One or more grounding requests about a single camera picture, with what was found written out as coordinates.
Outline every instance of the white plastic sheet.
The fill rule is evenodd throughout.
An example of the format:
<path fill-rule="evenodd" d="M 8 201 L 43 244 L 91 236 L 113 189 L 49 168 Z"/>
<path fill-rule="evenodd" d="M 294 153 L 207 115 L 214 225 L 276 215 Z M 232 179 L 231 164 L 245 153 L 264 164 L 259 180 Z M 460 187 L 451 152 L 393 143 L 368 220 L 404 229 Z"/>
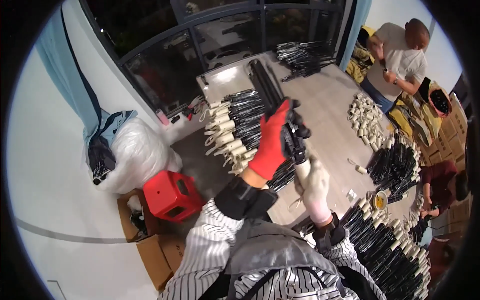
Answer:
<path fill-rule="evenodd" d="M 105 192 L 126 194 L 143 185 L 160 171 L 179 172 L 180 156 L 144 121 L 133 118 L 115 135 L 111 145 L 117 163 L 107 179 L 97 188 Z"/>

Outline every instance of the gloved hand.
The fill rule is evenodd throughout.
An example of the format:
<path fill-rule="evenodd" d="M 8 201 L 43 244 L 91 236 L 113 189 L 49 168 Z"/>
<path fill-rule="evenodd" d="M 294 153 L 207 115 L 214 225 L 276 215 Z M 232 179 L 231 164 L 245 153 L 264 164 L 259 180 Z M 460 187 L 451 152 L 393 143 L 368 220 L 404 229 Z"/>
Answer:
<path fill-rule="evenodd" d="M 304 189 L 295 176 L 295 190 L 301 196 L 312 221 L 315 224 L 320 224 L 332 216 L 327 205 L 330 175 L 316 157 L 310 157 L 310 164 L 312 168 L 307 178 L 307 188 Z"/>
<path fill-rule="evenodd" d="M 263 116 L 260 120 L 262 131 L 260 145 L 255 157 L 248 163 L 248 167 L 266 180 L 273 178 L 275 171 L 288 157 L 282 126 L 287 122 L 290 113 L 294 114 L 294 123 L 299 127 L 298 134 L 304 138 L 309 138 L 311 135 L 310 130 L 303 125 L 301 116 L 292 110 L 299 106 L 298 100 L 286 97 L 274 115 L 268 120 Z"/>

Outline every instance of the car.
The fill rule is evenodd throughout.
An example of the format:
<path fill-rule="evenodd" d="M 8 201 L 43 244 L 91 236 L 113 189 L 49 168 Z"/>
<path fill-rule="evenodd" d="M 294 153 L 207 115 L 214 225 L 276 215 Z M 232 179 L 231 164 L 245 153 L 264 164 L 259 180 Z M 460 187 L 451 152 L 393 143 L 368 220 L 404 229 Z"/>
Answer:
<path fill-rule="evenodd" d="M 176 46 L 180 43 L 185 42 L 189 38 L 189 35 L 187 32 L 180 33 L 176 36 L 173 36 L 172 39 L 165 44 L 163 44 L 163 49 L 171 49 L 173 46 Z"/>
<path fill-rule="evenodd" d="M 245 57 L 249 57 L 251 55 L 252 55 L 251 51 L 229 50 L 216 55 L 211 60 L 207 60 L 206 63 L 208 64 L 208 69 L 211 70 L 214 68 L 227 65 L 232 62 L 236 62 L 238 60 L 241 60 Z"/>

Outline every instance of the red stool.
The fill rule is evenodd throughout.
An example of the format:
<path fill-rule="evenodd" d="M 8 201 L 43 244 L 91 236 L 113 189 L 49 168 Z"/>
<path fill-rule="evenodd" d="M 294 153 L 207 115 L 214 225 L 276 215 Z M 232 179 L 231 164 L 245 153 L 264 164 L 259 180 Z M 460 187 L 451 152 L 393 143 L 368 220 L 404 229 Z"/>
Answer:
<path fill-rule="evenodd" d="M 193 178 L 170 171 L 161 171 L 144 185 L 150 212 L 172 222 L 198 213 L 205 204 L 193 185 Z"/>

